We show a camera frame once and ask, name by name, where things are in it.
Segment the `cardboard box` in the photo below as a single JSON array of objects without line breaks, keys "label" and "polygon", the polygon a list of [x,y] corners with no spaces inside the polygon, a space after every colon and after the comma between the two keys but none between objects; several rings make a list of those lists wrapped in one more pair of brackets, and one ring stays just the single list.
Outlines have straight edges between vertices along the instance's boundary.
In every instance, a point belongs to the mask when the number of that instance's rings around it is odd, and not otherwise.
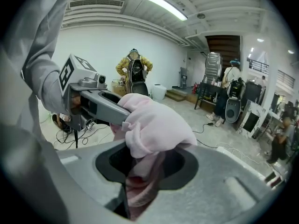
[{"label": "cardboard box", "polygon": [[119,85],[116,82],[112,82],[112,88],[113,88],[113,92],[115,94],[118,94],[120,96],[124,96],[126,94],[126,90],[125,90],[124,85]]}]

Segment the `pink cloth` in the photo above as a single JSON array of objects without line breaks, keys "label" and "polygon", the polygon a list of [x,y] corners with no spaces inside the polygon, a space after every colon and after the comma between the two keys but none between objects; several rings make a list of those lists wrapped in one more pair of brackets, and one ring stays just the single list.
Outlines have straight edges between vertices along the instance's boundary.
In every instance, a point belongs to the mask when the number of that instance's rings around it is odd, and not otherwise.
[{"label": "pink cloth", "polygon": [[179,144],[197,145],[190,126],[173,109],[147,96],[127,94],[118,103],[131,111],[122,126],[111,124],[114,140],[126,139],[136,158],[127,179],[126,192],[131,220],[135,220],[158,193],[164,153]]}]

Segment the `wooden stairs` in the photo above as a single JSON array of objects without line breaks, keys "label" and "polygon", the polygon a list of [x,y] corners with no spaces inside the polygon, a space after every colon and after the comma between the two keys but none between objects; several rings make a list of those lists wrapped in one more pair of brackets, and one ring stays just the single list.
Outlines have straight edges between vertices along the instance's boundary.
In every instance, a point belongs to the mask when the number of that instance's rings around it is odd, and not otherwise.
[{"label": "wooden stairs", "polygon": [[178,91],[175,89],[171,89],[171,90],[167,90],[166,97],[173,99],[177,102],[183,101],[186,99],[187,93],[183,92],[183,91]]}]

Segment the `railing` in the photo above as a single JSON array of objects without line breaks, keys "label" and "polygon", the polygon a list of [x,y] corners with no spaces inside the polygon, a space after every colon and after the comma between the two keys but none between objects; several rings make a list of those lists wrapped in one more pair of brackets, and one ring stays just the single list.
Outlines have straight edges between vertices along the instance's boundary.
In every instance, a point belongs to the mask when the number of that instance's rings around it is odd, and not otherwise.
[{"label": "railing", "polygon": [[[262,62],[255,61],[255,60],[251,60],[248,57],[247,57],[247,61],[249,62],[249,68],[250,69],[257,70],[257,71],[259,71],[261,73],[264,73],[266,75],[269,74],[269,65],[264,64]],[[279,80],[282,83],[294,88],[295,79],[293,77],[285,74],[281,70],[278,70],[277,80]]]}]

